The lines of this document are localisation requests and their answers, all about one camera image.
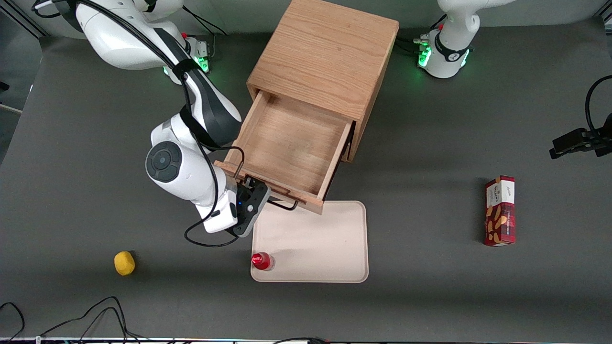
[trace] drawer handle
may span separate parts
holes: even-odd
[[[267,202],[270,203],[270,204],[273,204],[273,205],[275,205],[275,206],[277,206],[277,207],[279,207],[281,209],[287,210],[287,211],[292,211],[292,210],[295,210],[295,208],[297,208],[297,201],[295,201],[295,203],[293,203],[293,206],[291,206],[291,207],[287,207],[287,206],[284,206],[282,204],[278,204],[275,201],[271,201],[271,200],[268,200]]]

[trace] wooden cabinet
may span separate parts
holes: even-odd
[[[321,0],[293,0],[247,80],[253,106],[234,142],[241,177],[321,213],[338,162],[353,160],[399,24]],[[234,173],[230,152],[216,164]]]

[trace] green led light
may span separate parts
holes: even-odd
[[[465,60],[468,58],[468,55],[469,55],[469,49],[465,52],[465,56],[463,57],[463,62],[461,62],[462,67],[465,65]]]
[[[199,58],[197,56],[194,56],[193,60],[200,65],[200,68],[202,68],[204,73],[208,73],[208,70],[210,68],[208,64],[208,58]]]
[[[425,67],[427,62],[429,62],[429,57],[431,56],[431,48],[427,47],[423,52],[421,52],[419,56],[419,65],[421,67]]]

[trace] red bottle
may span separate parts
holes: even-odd
[[[258,252],[251,257],[251,263],[256,269],[270,271],[274,268],[274,257],[266,252]]]

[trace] bottle cap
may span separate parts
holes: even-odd
[[[256,269],[266,270],[271,264],[270,255],[266,252],[256,253],[251,257],[251,263]]]

